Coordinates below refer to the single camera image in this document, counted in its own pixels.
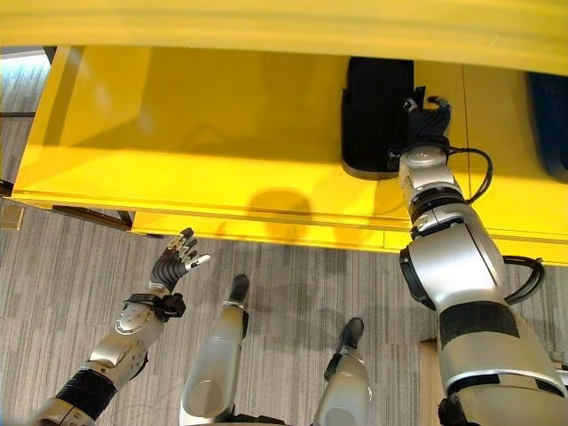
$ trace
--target white fingertip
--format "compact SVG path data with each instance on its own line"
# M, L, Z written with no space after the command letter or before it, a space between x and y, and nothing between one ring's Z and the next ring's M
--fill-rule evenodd
M185 264L185 268L187 269L187 271L190 271L192 269L195 269L197 266L206 264L209 260L211 260L211 255L201 255L191 263Z

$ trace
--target blue object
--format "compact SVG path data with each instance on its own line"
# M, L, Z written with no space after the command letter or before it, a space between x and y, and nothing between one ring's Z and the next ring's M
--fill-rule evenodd
M529 73L538 151L547 172L568 183L568 77Z

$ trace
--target floor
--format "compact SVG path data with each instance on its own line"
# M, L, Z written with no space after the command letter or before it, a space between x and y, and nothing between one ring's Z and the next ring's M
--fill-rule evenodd
M45 62L3 61L2 111L34 110L48 71ZM4 179L15 179L30 123L0 120ZM111 329L122 300L145 288L165 243L30 207L20 231L0 232L5 423L25 419L57 393ZM178 424L185 378L240 272L251 279L251 319L238 411L309 424L337 336L358 315L366 323L360 349L374 390L371 424L418 424L418 343L435 336L436 318L409 295L396 256L240 241L202 240L198 247L213 259L179 285L184 318L168 323L146 370L98 425ZM547 271L544 289L518 310L551 357L568 362L568 269ZM511 288L525 276L509 270Z

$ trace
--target yellow shelf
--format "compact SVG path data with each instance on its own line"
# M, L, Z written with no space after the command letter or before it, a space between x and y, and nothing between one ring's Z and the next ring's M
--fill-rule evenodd
M230 219L193 215L172 215L139 211L134 217L134 233L177 234L191 226L198 238L272 242L326 249L355 249L398 253L411 241L409 231L343 226L299 225L253 219ZM493 240L507 255L542 257L545 264L568 265L568 244L539 241L492 233Z
M347 58L168 48L58 51L13 197L99 208L404 228L396 180L341 166ZM454 102L462 67L418 63ZM467 158L455 159L465 188Z
M450 61L568 75L566 0L12 0L4 45L149 45Z
M174 233L180 219L171 218L182 215L211 236L396 251L410 228L397 180L359 180L341 167L347 61L61 48L12 197L135 210L135 232ZM453 145L493 157L493 185L474 207L498 244L568 264L568 186L538 164L523 73L418 61L415 82L452 103ZM475 190L482 162L455 155L451 166L464 192Z

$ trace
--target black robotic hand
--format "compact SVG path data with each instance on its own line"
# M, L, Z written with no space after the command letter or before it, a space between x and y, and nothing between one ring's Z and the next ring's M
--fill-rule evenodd
M403 105L408 113L408 140L411 144L429 139L433 142L445 142L452 108L444 98L430 96L428 102L438 107L424 109L424 92L424 87L418 87L413 97L406 99Z
M211 259L211 255L197 256L197 250L193 250L196 244L192 228L179 233L156 260L150 281L173 291L181 277Z

